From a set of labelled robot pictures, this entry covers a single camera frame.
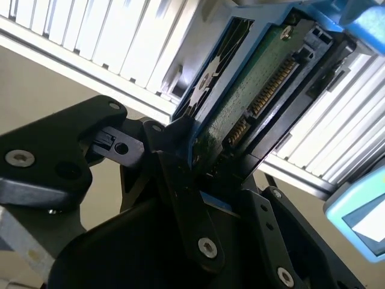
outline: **black plastic bracket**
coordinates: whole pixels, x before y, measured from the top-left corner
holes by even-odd
[[[120,125],[126,116],[122,104],[99,95],[2,135],[0,204],[76,208],[92,182],[84,158],[87,148],[82,150],[79,142],[106,126]],[[14,150],[29,152],[33,161],[29,166],[11,164],[8,153]]]
[[[295,271],[311,288],[364,288],[281,190],[267,187],[262,196],[271,204]]]
[[[141,168],[121,167],[122,210],[146,200],[147,194],[152,197],[159,193],[162,203],[174,212],[187,258],[207,272],[219,273],[225,263],[220,240],[194,184],[191,169],[176,155],[176,149],[192,124],[192,119],[187,117],[166,127],[154,120],[143,122],[145,154]],[[217,254],[214,258],[208,258],[200,251],[201,238],[208,238],[215,244]]]
[[[241,190],[236,211],[251,229],[272,288],[306,289],[290,261],[270,202],[250,190]]]
[[[222,245],[187,162],[166,152],[157,152],[154,157],[159,193],[164,203],[171,203],[187,257],[204,270],[219,273],[224,266]],[[199,250],[201,238],[214,243],[217,248],[214,258]]]

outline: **white slats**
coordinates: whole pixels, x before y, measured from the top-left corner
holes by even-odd
[[[30,28],[33,18],[35,0],[18,0],[16,23]]]
[[[80,27],[85,15],[87,0],[73,0],[73,7],[68,20],[67,31],[64,35],[63,46],[70,51],[75,49]]]
[[[49,40],[59,45],[63,44],[64,33],[66,32],[74,1],[76,0],[56,0],[54,11],[52,11],[54,16],[52,18],[51,30],[49,31]]]
[[[183,38],[185,37],[185,33],[190,23],[189,19],[193,18],[198,3],[199,0],[186,1],[170,41],[167,43],[147,85],[147,89],[151,92],[155,93],[162,86],[165,74],[183,42]]]
[[[0,15],[9,19],[10,25],[20,25],[45,38],[24,40],[34,39],[33,45],[38,42],[38,48],[50,50],[60,60],[69,59],[60,46],[66,48],[73,54],[71,66],[152,106],[148,111],[156,109],[170,115],[178,98],[158,92],[199,2],[1,0]],[[45,41],[55,43],[58,49]]]
[[[358,55],[349,69],[276,152],[282,161],[331,185],[341,185],[385,155],[385,57]]]
[[[34,18],[32,20],[32,31],[42,35],[48,14],[49,0],[36,0]]]
[[[11,0],[0,1],[0,15],[8,18],[10,15]]]
[[[78,42],[76,43],[76,49],[80,51],[81,57],[88,60],[93,58],[110,6],[111,1],[109,0],[88,0]]]

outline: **screw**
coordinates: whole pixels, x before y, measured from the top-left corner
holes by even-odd
[[[51,215],[56,215],[60,213],[60,211],[57,211],[57,210],[48,210],[48,214],[51,214]]]
[[[162,131],[162,128],[157,125],[153,125],[152,128],[155,129],[156,131]]]
[[[281,198],[282,197],[282,194],[277,191],[277,190],[273,190],[273,194],[277,197],[277,198]]]
[[[199,239],[198,247],[199,251],[207,258],[214,259],[218,254],[216,245],[208,238]]]
[[[110,107],[112,107],[115,110],[119,110],[120,109],[120,106],[118,106],[115,102],[110,102],[109,105],[110,105]]]
[[[5,160],[14,167],[30,167],[35,163],[35,156],[30,152],[15,149],[5,155]]]
[[[279,267],[277,269],[277,274],[279,279],[286,285],[286,287],[293,288],[294,287],[294,280],[293,277],[290,275],[290,273],[282,267]]]
[[[281,40],[286,40],[291,38],[291,34],[293,33],[293,26],[287,26],[281,33]]]

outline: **light blue display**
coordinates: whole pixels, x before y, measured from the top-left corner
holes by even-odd
[[[324,205],[325,215],[338,230],[370,262],[385,260],[385,239],[374,241],[353,231],[353,222],[364,219],[377,205],[385,202],[385,166],[355,182],[340,196],[333,196]],[[374,229],[385,226],[385,211],[382,217],[371,224]]]

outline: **mounting hole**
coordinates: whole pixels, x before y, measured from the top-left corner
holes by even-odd
[[[162,131],[162,128],[158,125],[153,125],[152,128],[156,131]]]
[[[273,230],[274,230],[273,225],[270,224],[270,223],[266,223],[266,227],[267,227],[270,231],[273,231]]]
[[[112,107],[115,110],[119,110],[120,109],[120,106],[117,105],[115,102],[110,101],[109,105],[110,105],[110,107]]]
[[[82,175],[80,167],[69,161],[62,161],[55,167],[56,173],[63,179],[78,179]]]
[[[125,143],[117,143],[115,144],[115,151],[120,155],[125,155],[128,153],[128,146]]]

